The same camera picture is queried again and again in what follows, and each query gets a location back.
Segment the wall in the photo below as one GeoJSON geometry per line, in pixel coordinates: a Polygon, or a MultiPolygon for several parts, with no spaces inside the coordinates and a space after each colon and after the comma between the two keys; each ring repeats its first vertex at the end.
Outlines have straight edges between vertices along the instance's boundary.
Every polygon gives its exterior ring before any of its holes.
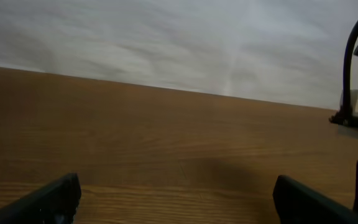
{"type": "Polygon", "coordinates": [[[358,0],[0,0],[0,66],[337,109],[357,19],[358,0]]]}

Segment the black wire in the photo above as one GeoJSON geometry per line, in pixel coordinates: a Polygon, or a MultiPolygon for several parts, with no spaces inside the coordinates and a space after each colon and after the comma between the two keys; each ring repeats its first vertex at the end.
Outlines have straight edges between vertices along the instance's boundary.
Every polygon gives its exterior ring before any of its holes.
{"type": "Polygon", "coordinates": [[[350,119],[352,116],[351,106],[351,65],[354,46],[358,38],[358,21],[354,25],[352,32],[347,40],[344,64],[343,64],[343,101],[342,101],[342,115],[344,119],[350,119]]]}

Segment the wooden table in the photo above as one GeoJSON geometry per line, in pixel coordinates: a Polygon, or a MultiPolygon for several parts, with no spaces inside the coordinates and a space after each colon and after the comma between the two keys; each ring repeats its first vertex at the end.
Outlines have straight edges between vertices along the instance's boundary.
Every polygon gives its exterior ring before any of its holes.
{"type": "Polygon", "coordinates": [[[351,207],[333,113],[0,68],[0,207],[68,172],[76,223],[278,223],[279,174],[351,207]]]}

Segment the wrinkled white fabric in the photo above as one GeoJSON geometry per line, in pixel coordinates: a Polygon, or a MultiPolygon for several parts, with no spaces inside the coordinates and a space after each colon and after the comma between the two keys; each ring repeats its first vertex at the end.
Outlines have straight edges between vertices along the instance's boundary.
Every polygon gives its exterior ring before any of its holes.
{"type": "Polygon", "coordinates": [[[358,0],[0,0],[0,66],[337,109],[357,19],[358,0]]]}

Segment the black cable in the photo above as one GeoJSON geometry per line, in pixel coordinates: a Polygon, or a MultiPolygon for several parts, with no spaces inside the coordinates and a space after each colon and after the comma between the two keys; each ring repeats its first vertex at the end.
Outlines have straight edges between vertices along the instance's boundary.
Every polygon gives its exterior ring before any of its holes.
{"type": "Polygon", "coordinates": [[[343,63],[343,96],[341,109],[330,119],[336,124],[349,124],[352,119],[351,105],[351,65],[354,46],[358,38],[358,21],[354,25],[352,32],[347,40],[344,63],[343,63]]]}

